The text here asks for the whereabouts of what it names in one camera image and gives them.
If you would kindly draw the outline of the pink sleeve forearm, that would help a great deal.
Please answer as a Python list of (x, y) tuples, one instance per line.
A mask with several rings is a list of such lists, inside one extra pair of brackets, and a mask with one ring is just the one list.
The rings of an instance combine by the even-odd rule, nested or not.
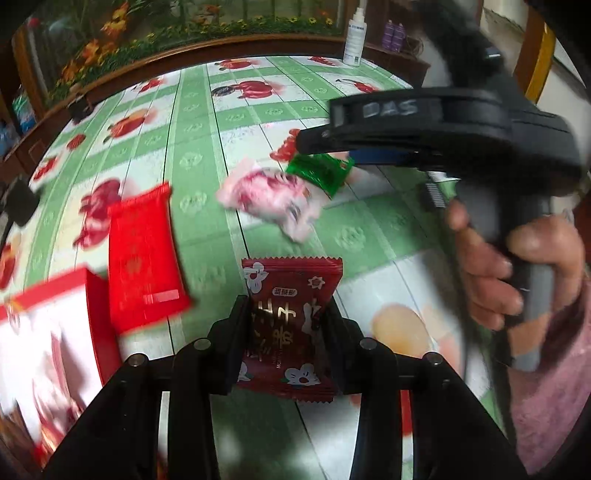
[(508, 370), (516, 450), (527, 473), (550, 474), (590, 425), (590, 282), (551, 322), (534, 372)]

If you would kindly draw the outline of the right hand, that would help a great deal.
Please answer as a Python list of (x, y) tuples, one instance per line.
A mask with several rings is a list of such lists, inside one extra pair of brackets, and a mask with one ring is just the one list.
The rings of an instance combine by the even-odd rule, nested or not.
[[(507, 282), (514, 263), (470, 226), (466, 207), (456, 199), (449, 203), (447, 223), (455, 236), (469, 314), (480, 325), (499, 331), (507, 316), (520, 314), (524, 307), (521, 293)], [(553, 267), (554, 312), (574, 303), (583, 285), (585, 248), (572, 223), (560, 215), (544, 216), (513, 230), (506, 244), (519, 260)]]

